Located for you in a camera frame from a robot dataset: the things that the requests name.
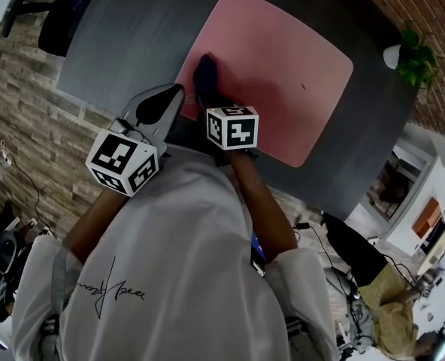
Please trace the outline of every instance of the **white pot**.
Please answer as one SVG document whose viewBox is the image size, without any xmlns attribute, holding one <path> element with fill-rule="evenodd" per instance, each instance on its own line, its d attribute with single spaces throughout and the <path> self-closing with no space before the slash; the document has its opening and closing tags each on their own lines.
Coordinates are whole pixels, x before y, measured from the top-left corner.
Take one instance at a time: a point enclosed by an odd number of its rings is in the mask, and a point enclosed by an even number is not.
<svg viewBox="0 0 445 361">
<path fill-rule="evenodd" d="M 385 64 L 391 69 L 396 69 L 396 66 L 398 65 L 398 60 L 400 59 L 400 48 L 401 44 L 398 44 L 386 48 L 383 52 Z"/>
</svg>

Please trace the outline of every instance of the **white t-shirt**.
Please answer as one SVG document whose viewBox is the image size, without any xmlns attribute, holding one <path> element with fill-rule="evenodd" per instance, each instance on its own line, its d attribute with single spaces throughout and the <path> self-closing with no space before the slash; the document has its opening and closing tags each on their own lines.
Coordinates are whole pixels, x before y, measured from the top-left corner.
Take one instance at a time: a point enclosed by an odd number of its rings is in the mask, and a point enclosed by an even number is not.
<svg viewBox="0 0 445 361">
<path fill-rule="evenodd" d="M 263 361 L 296 351 L 338 359 L 316 254 L 282 253 L 261 278 L 250 265 L 250 230 L 229 179 L 209 156 L 183 148 L 170 154 L 86 264 L 68 256 L 67 291 L 74 292 L 60 317 L 62 359 Z M 59 247 L 37 238 L 27 260 L 13 314 L 16 359 L 38 359 Z M 293 317 L 289 330 L 285 317 Z"/>
</svg>

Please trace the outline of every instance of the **pink mat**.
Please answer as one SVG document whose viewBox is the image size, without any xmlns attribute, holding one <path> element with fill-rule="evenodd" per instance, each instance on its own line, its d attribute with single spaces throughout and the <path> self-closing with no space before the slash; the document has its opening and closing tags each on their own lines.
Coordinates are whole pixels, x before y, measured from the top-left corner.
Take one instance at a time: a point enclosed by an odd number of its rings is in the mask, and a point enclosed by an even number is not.
<svg viewBox="0 0 445 361">
<path fill-rule="evenodd" d="M 304 163 L 353 72 L 326 39 L 264 0 L 219 0 L 177 77 L 186 88 L 184 116 L 196 119 L 192 73 L 217 59 L 219 91 L 259 113 L 258 150 L 290 165 Z"/>
</svg>

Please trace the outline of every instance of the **dark gray table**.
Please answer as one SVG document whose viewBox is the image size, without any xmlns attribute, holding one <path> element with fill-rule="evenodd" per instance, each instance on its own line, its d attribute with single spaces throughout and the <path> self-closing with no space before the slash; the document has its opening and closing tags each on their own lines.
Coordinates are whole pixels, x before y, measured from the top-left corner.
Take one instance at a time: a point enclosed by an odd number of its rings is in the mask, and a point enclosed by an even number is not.
<svg viewBox="0 0 445 361">
<path fill-rule="evenodd" d="M 118 114 L 136 93 L 175 80 L 218 0 L 93 0 L 58 88 Z M 370 0 L 266 0 L 308 24 L 354 64 L 353 75 L 300 168 L 257 164 L 279 190 L 345 218 L 383 167 L 416 98 L 383 63 L 396 28 Z"/>
</svg>

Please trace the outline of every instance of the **cube with fiducial markers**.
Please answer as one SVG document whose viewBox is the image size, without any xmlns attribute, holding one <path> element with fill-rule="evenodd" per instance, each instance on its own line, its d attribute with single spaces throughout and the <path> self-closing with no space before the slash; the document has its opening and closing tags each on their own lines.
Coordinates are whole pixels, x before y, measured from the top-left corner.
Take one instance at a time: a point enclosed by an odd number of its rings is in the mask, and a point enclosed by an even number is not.
<svg viewBox="0 0 445 361">
<path fill-rule="evenodd" d="M 159 170 L 157 149 L 122 134 L 102 129 L 86 166 L 103 186 L 133 196 Z"/>
<path fill-rule="evenodd" d="M 256 147 L 259 115 L 254 107 L 208 108 L 207 139 L 223 150 Z"/>
</svg>

